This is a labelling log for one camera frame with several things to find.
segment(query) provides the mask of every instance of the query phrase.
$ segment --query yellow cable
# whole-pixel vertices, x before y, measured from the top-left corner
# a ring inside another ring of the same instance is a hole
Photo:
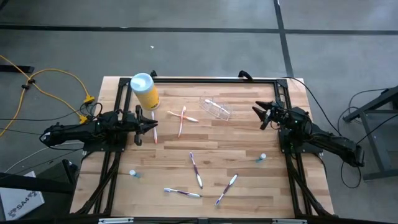
[[[67,75],[71,75],[71,76],[73,76],[74,78],[76,78],[76,79],[80,82],[80,84],[82,85],[83,89],[85,90],[85,92],[86,92],[85,103],[91,103],[91,102],[94,100],[94,97],[93,97],[93,96],[90,96],[90,94],[88,94],[87,89],[86,89],[86,87],[84,86],[83,82],[82,82],[76,75],[73,75],[73,74],[71,74],[71,73],[65,72],[65,71],[63,71],[63,70],[59,70],[59,69],[55,69],[55,68],[48,68],[48,69],[44,69],[44,70],[35,72],[34,74],[32,74],[32,75],[29,77],[29,76],[26,75],[17,65],[13,64],[13,63],[12,63],[10,60],[8,60],[6,57],[4,57],[4,56],[2,56],[2,55],[0,55],[0,57],[1,57],[2,59],[4,59],[5,61],[7,61],[8,63],[10,63],[13,67],[15,67],[15,68],[16,68],[18,71],[20,71],[23,75],[25,75],[25,77],[28,79],[28,81],[31,80],[34,76],[36,76],[36,75],[38,75],[38,74],[40,74],[40,73],[42,73],[42,72],[49,71],[49,70],[58,71],[58,72],[65,73],[65,74],[67,74]],[[34,85],[41,93],[43,93],[43,94],[45,94],[45,95],[47,95],[47,96],[49,96],[49,97],[52,97],[52,98],[54,98],[54,99],[56,99],[56,100],[59,100],[59,101],[61,101],[62,103],[65,103],[70,109],[72,109],[72,110],[79,116],[80,123],[85,123],[85,122],[87,121],[87,118],[86,118],[85,116],[79,114],[79,113],[78,113],[72,106],[70,106],[65,100],[63,100],[63,99],[61,99],[61,98],[59,98],[59,97],[57,97],[57,96],[54,96],[54,95],[52,95],[52,94],[50,94],[50,93],[47,93],[47,92],[43,91],[43,90],[40,89],[35,83],[33,83],[33,85]],[[16,111],[16,113],[15,113],[13,119],[16,119],[16,118],[18,117],[18,114],[19,114],[19,111],[21,110],[22,102],[23,102],[23,99],[24,99],[25,91],[26,91],[26,89],[23,89],[23,90],[22,90],[21,97],[19,98],[18,109],[17,109],[17,111]],[[7,124],[6,128],[0,133],[0,137],[7,131],[7,128],[8,128],[13,122],[14,122],[14,120],[11,120],[11,121]]]

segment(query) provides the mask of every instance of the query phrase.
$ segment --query wooden table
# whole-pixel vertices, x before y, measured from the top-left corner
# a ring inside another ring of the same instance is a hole
[[[98,97],[103,111],[113,110],[119,78],[103,79]],[[288,80],[288,84],[292,105],[310,111],[304,86],[294,80]],[[271,85],[157,83],[156,86],[160,95],[160,106],[155,112],[159,121],[158,144],[154,144],[152,131],[142,136],[142,146],[134,145],[134,135],[129,135],[119,166],[112,216],[294,217],[286,163],[279,149],[277,131],[272,128],[261,131],[261,123],[251,109],[256,100],[275,100]],[[230,104],[234,110],[230,120],[216,119],[203,111],[198,103],[201,96],[215,97]],[[131,111],[136,104],[138,100],[133,96]],[[185,120],[178,139],[180,120],[166,111],[180,113],[184,105],[186,115],[200,122]],[[148,111],[144,115],[150,118]],[[190,151],[195,155],[203,190],[197,184]],[[254,162],[262,152],[267,154],[267,159]],[[95,152],[83,161],[71,212],[78,210],[97,187],[103,157],[103,152]],[[324,208],[333,213],[321,162],[314,155],[303,154],[303,164],[308,187]],[[142,177],[130,176],[131,169],[141,173]],[[215,207],[217,198],[235,174],[239,174],[236,182],[221,205]],[[164,187],[198,193],[203,197],[167,193]],[[298,196],[300,208],[304,210],[301,190],[298,190]],[[107,193],[102,200],[103,207],[106,197]]]

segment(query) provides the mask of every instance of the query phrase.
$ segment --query concrete floor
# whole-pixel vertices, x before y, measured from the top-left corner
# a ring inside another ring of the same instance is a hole
[[[398,29],[398,2],[387,0],[280,0],[286,29]],[[146,0],[146,1],[10,1],[0,22],[23,24],[277,28],[272,0]],[[295,77],[304,78],[333,123],[358,91],[396,86],[398,36],[396,35],[287,35]],[[78,75],[89,92],[98,96],[104,75],[133,75],[156,70],[163,76],[232,76],[246,70],[254,77],[286,76],[278,34],[220,34],[166,32],[49,32],[0,30],[0,54],[36,71],[60,68]],[[72,78],[59,73],[37,77],[44,90],[78,108],[84,92]],[[23,75],[0,75],[0,117],[11,118],[17,108]],[[377,96],[365,93],[354,100],[359,106]],[[313,121],[332,131],[310,98]],[[29,90],[20,118],[54,118],[69,113],[63,104]],[[75,124],[71,115],[60,120]],[[41,133],[54,122],[18,121],[12,129]],[[341,124],[341,132],[357,140],[363,127]],[[367,140],[363,173],[376,171]],[[37,136],[7,132],[0,139],[0,170],[32,154],[43,145]],[[17,166],[17,172],[65,152],[46,151],[42,157]],[[66,157],[80,163],[79,152]],[[340,180],[341,160],[325,153],[328,184],[335,213],[341,217],[398,222],[398,177],[363,182],[357,189]],[[35,168],[41,172],[51,165]],[[358,171],[346,166],[345,180],[354,185]]]

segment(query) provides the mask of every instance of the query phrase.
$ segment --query small bottle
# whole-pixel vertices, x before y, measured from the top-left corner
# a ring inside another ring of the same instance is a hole
[[[146,73],[134,75],[131,78],[130,87],[145,110],[154,110],[159,106],[159,94],[150,75]]]
[[[137,178],[141,177],[135,170],[130,170],[130,175],[132,175],[133,177],[137,177]]]
[[[262,153],[262,154],[260,155],[260,157],[256,160],[256,162],[261,162],[261,161],[263,161],[264,159],[266,159],[266,157],[267,157],[267,155],[266,155],[265,153]]]

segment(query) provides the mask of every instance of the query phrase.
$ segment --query yellow bottle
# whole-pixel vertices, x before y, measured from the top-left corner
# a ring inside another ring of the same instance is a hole
[[[159,106],[159,94],[150,75],[146,73],[134,75],[130,87],[145,110],[154,110]]]

